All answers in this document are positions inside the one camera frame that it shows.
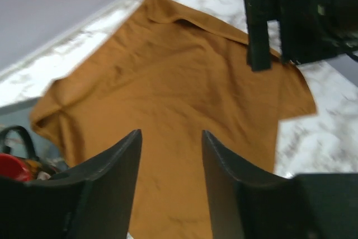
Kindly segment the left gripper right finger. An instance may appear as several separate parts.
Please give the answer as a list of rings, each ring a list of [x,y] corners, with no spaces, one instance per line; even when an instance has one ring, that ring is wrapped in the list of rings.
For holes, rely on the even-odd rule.
[[[202,133],[214,238],[356,238],[357,174],[271,174]]]

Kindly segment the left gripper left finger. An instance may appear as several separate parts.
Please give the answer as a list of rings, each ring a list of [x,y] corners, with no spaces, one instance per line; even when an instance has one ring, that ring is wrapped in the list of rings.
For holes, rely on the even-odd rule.
[[[1,178],[2,238],[126,238],[142,133],[47,180]]]

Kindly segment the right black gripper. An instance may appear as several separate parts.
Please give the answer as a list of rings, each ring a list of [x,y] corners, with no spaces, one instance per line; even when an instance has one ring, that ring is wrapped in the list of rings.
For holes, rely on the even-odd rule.
[[[244,6],[253,72],[271,69],[270,21],[279,24],[282,64],[342,54],[357,61],[357,0],[244,0]]]

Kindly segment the brown cloth napkin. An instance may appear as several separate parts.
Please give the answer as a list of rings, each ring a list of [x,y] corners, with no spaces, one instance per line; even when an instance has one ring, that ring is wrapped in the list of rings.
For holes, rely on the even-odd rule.
[[[296,66],[246,63],[246,33],[172,0],[144,0],[107,42],[55,81],[31,112],[33,131],[70,166],[134,129],[142,155],[129,232],[134,238],[211,238],[201,133],[266,171],[280,120],[314,114]]]

